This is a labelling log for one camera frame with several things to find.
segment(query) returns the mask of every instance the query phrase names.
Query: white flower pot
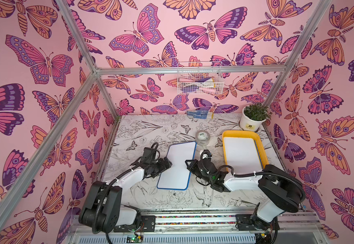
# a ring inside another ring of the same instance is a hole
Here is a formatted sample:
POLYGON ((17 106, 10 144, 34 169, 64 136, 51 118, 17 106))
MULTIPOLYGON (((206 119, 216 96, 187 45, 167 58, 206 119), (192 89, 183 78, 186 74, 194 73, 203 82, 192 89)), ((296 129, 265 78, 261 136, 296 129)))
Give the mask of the white flower pot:
POLYGON ((256 120, 251 120, 249 119, 246 115, 245 115, 245 108, 243 108, 242 110, 242 117, 241 120, 239 121, 239 127, 243 130, 249 130, 249 131, 257 131, 260 127, 260 125, 266 121, 265 120, 261 120, 261 121, 256 121, 256 120))

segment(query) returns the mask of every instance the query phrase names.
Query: potted plant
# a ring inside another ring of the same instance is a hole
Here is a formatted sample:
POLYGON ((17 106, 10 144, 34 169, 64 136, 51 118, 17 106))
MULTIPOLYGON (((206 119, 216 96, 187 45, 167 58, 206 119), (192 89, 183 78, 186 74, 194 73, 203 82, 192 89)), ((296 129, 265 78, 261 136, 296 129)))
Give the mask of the potted plant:
POLYGON ((262 122, 271 118, 268 114, 268 107, 261 103, 248 105, 242 110, 242 117, 239 127, 243 130, 257 131, 262 122))

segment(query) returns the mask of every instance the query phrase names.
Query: floral table surface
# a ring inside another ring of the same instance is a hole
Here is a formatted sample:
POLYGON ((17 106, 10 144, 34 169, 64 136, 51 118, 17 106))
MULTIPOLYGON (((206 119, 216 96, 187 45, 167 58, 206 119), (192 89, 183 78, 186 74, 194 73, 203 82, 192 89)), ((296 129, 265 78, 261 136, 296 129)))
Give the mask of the floral table surface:
MULTIPOLYGON (((239 130, 241 114, 215 114, 213 119, 190 119, 179 115, 126 115, 123 116, 117 131, 103 180, 111 180, 128 169, 129 165, 143 154, 145 147, 159 143, 161 157, 165 157, 169 146, 186 141, 194 141, 198 130, 206 130, 211 135, 209 144, 197 146, 199 151, 208 149, 212 162, 219 167, 224 164, 222 133, 225 130, 239 130)), ((275 150, 263 127, 257 132, 270 164, 282 169, 275 150)), ((136 183, 130 191, 123 194, 121 203, 140 209, 222 209, 227 207, 253 207, 266 199, 261 191, 238 190, 219 193, 210 186, 200 185, 191 175, 185 191, 157 189, 158 177, 148 178, 136 183)))

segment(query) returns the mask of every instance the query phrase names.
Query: whiteboard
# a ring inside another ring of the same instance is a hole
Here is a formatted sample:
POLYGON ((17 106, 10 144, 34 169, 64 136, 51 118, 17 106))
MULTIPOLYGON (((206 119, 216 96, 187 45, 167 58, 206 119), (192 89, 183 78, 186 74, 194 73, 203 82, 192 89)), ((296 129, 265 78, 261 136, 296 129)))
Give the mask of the whiteboard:
POLYGON ((158 180, 158 189, 186 190, 191 172, 186 168, 185 160, 194 158, 196 142, 174 144, 169 147, 166 157, 172 166, 161 173, 158 180))
POLYGON ((246 174, 262 170, 261 160, 253 138, 224 137, 223 147, 226 163, 234 168, 234 173, 246 174))

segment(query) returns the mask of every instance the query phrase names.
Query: wire basket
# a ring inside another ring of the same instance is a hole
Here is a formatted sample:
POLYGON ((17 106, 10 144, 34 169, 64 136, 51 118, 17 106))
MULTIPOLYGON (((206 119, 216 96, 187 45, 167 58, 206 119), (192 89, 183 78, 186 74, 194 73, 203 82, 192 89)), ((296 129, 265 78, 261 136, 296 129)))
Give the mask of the wire basket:
POLYGON ((223 92, 224 80, 221 72, 222 67, 210 66, 213 62, 207 63, 209 63, 209 66, 195 66, 198 62, 179 62, 179 67, 177 68, 178 94, 219 95, 223 92), (212 80, 199 82, 206 78, 212 78, 212 80))

